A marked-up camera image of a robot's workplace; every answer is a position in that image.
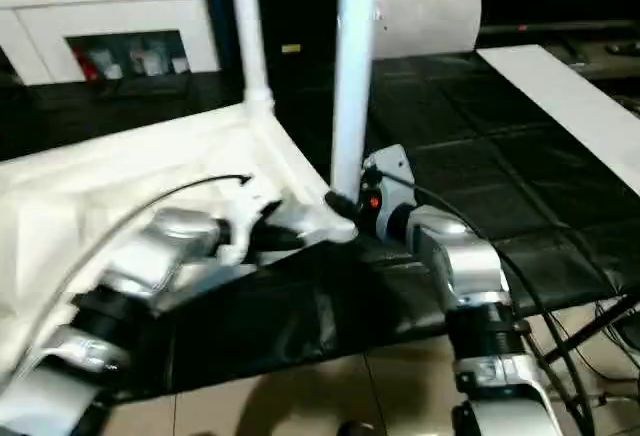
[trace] wire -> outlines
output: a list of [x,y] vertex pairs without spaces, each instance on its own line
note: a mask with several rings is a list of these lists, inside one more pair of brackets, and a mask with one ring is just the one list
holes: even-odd
[[[565,336],[568,338],[569,337],[569,332],[566,330],[566,328],[562,325],[562,323],[560,322],[560,320],[558,320],[558,318],[555,315],[551,315],[551,317],[553,318],[553,320],[555,321],[555,323],[560,327],[560,330],[565,334]],[[609,381],[611,383],[637,383],[638,379],[636,378],[617,378],[614,376],[608,376],[606,374],[604,374],[603,372],[599,371],[598,369],[596,369],[588,360],[587,358],[580,352],[580,350],[578,348],[575,348],[574,351],[576,352],[576,354],[580,357],[580,359],[582,360],[582,362],[585,364],[585,366],[587,366],[594,374],[596,374],[598,377],[600,377],[601,379],[605,380],[605,381]]]
[[182,184],[173,189],[164,191],[157,196],[149,199],[148,201],[136,206],[123,217],[121,217],[113,226],[109,228],[109,230],[102,235],[102,237],[96,241],[89,249],[87,249],[71,266],[71,268],[67,271],[64,278],[58,286],[53,294],[53,296],[47,301],[43,310],[36,317],[36,322],[32,326],[29,331],[27,338],[25,339],[26,343],[24,344],[22,351],[20,352],[20,357],[18,358],[18,365],[14,368],[13,371],[10,371],[5,377],[2,379],[2,384],[0,385],[0,391],[4,390],[7,384],[13,379],[13,377],[19,373],[25,366],[28,364],[28,357],[34,350],[34,343],[36,341],[36,337],[38,333],[42,330],[44,325],[44,321],[49,316],[51,311],[60,303],[62,295],[66,291],[67,287],[71,283],[71,281],[78,275],[80,271],[120,232],[122,231],[131,221],[133,221],[136,217],[138,217],[143,211],[149,209],[156,203],[168,198],[169,196],[173,196],[180,191],[184,191],[185,189],[193,188],[196,186],[201,186],[203,184],[212,183],[215,181],[223,181],[229,179],[239,180],[242,184],[246,183],[251,179],[249,176],[240,175],[240,174],[224,174],[218,176],[208,176],[206,178],[197,179],[191,181],[189,183]]
[[[595,317],[596,318],[599,317],[604,312],[605,312],[605,309],[602,306],[602,304],[599,301],[596,302],[595,310],[594,310]],[[630,314],[634,314],[635,313],[635,309],[630,310],[629,313]],[[633,364],[635,366],[635,368],[638,370],[638,373],[639,373],[638,374],[638,377],[639,377],[638,378],[638,384],[640,385],[640,364],[632,356],[631,352],[626,348],[626,344],[620,339],[620,336],[618,336],[618,334],[611,328],[611,325],[609,325],[606,328],[604,328],[602,330],[602,332],[604,333],[604,335],[607,337],[607,339],[609,341],[611,341],[613,344],[615,344],[618,347],[618,349],[620,349],[620,351],[622,351],[624,353],[624,355],[627,357],[627,359],[629,359],[631,364]]]
[[[381,171],[376,167],[368,168],[368,170],[377,172],[380,176],[383,176],[387,179],[395,181],[406,187],[413,188],[415,191],[419,191],[420,193],[428,196],[429,198],[437,202],[440,206],[442,206],[444,209],[450,211],[451,213],[456,215],[458,218],[460,218],[462,221],[464,221],[469,226],[469,228],[471,228],[471,230],[473,230],[478,235],[478,237],[489,241],[489,238],[487,238],[484,235],[484,231],[482,231],[480,228],[475,226],[472,223],[472,220],[470,218],[468,218],[462,211],[458,210],[458,208],[453,206],[451,203],[449,203],[448,201],[446,201],[444,198],[434,193],[433,191],[423,186],[420,186],[418,184],[407,181],[403,178],[400,178],[394,174],[387,173],[386,171]],[[563,398],[563,401],[567,406],[567,410],[574,417],[576,424],[580,429],[580,432],[584,436],[594,436],[595,423],[593,421],[593,412],[589,404],[589,398],[588,398],[586,389],[584,387],[584,383],[582,382],[582,378],[578,373],[578,369],[576,368],[576,365],[573,362],[573,359],[571,359],[571,355],[567,350],[564,340],[562,339],[562,337],[560,337],[560,334],[558,333],[558,329],[556,328],[555,324],[553,323],[553,320],[550,317],[549,310],[546,308],[546,306],[542,302],[542,299],[538,295],[538,292],[536,291],[536,289],[527,280],[527,278],[524,276],[520,268],[513,262],[513,260],[509,256],[507,256],[503,251],[501,251],[499,248],[494,247],[494,249],[498,254],[498,256],[500,257],[500,259],[510,267],[514,275],[520,280],[520,283],[522,284],[525,291],[529,294],[529,297],[533,301],[533,304],[536,306],[537,311],[542,315],[542,318],[544,319],[545,324],[547,325],[547,328],[551,333],[551,337],[553,338],[555,344],[558,347],[558,350],[560,351],[562,359],[565,361],[565,364],[567,365],[567,370],[569,372],[569,375],[571,376],[571,380],[573,382],[573,385],[577,393],[577,400],[579,401],[578,405],[581,407],[582,411],[581,412],[577,411],[575,407],[575,403],[571,399],[565,400],[565,398]],[[515,301],[514,301],[514,312],[520,313],[520,309],[517,308]],[[538,364],[545,371],[550,381],[556,381],[556,384],[554,384],[554,387],[556,388],[556,391],[558,391],[558,394],[561,395],[561,397],[562,397],[562,394],[568,395],[566,389],[564,388],[564,385],[562,384],[562,381],[557,376],[557,374],[553,371],[553,368],[551,368],[551,366],[546,362],[546,360],[544,359],[544,356],[540,352],[538,353],[539,354],[536,356],[536,359],[538,360]]]

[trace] white tube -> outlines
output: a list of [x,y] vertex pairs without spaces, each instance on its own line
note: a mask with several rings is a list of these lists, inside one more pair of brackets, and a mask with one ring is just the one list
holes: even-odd
[[242,53],[245,101],[264,101],[273,105],[267,82],[258,0],[233,0]]
[[357,202],[367,125],[375,0],[340,0],[331,187]]

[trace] white cabinet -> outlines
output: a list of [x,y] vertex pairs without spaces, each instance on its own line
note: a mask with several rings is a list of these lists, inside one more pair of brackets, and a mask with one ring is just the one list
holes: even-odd
[[0,9],[0,48],[25,84],[53,82],[16,14]]
[[85,80],[67,38],[166,31],[192,72],[219,69],[205,0],[0,0],[0,46],[28,85]]
[[67,37],[176,30],[193,72],[218,69],[201,0],[115,1],[18,10],[56,83],[84,81]]

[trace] beige floor tile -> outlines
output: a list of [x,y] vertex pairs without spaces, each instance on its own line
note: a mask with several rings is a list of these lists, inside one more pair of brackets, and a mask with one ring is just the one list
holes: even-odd
[[173,436],[175,396],[118,407],[103,436]]
[[[560,320],[561,324],[567,331],[573,334],[584,324],[591,321],[594,317],[593,304],[585,306],[569,308],[554,313]],[[545,350],[553,346],[551,335],[549,334],[542,317],[536,316],[530,318],[531,327],[533,329],[536,340]],[[611,341],[609,341],[602,333],[595,335],[586,341],[579,348],[584,358],[601,373],[615,378],[637,378],[638,370],[629,361],[627,356]],[[592,396],[597,396],[603,392],[627,395],[633,397],[637,395],[637,385],[631,383],[611,383],[603,380],[593,373],[586,364],[581,360],[576,352],[572,352],[573,360],[576,363],[580,376],[585,384],[587,392]],[[572,388],[571,379],[566,370],[566,365],[562,361],[558,361],[553,365],[558,372],[567,388]],[[549,388],[550,394],[554,394],[552,388]],[[561,403],[554,404],[556,414],[562,425],[566,436],[578,436],[578,431],[571,417],[566,413]],[[626,436],[627,428],[634,428],[640,425],[640,407],[636,401],[616,400],[600,407],[593,408],[594,420],[596,423],[596,433],[601,436],[609,436],[618,434]]]
[[[569,308],[554,313],[567,331],[573,334],[580,327],[593,319],[593,304]],[[546,351],[553,345],[542,317],[530,318],[531,327],[536,340]],[[638,377],[637,368],[629,361],[628,357],[604,334],[598,333],[579,347],[580,354],[599,372],[614,378]],[[574,351],[573,360],[584,380],[587,390],[590,392],[612,391],[615,393],[633,394],[637,391],[635,382],[629,384],[612,384],[598,377],[589,369],[579,355]],[[560,374],[563,381],[570,381],[566,366],[563,361],[554,363],[554,369]]]
[[449,436],[455,389],[447,338],[380,348],[368,354],[389,436]]
[[180,394],[175,436],[335,436],[350,420],[381,427],[362,356]]

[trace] black cloth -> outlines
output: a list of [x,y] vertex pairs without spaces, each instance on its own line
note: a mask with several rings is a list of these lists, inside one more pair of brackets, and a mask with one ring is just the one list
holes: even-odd
[[[281,68],[276,115],[328,179],[333,73]],[[237,102],[224,74],[2,95],[0,158]],[[550,308],[640,288],[640,199],[474,55],[374,65],[367,150],[401,143],[417,182],[486,232]],[[509,273],[514,299],[530,299]],[[122,399],[183,391],[442,334],[430,275],[366,235],[319,244],[162,317]]]

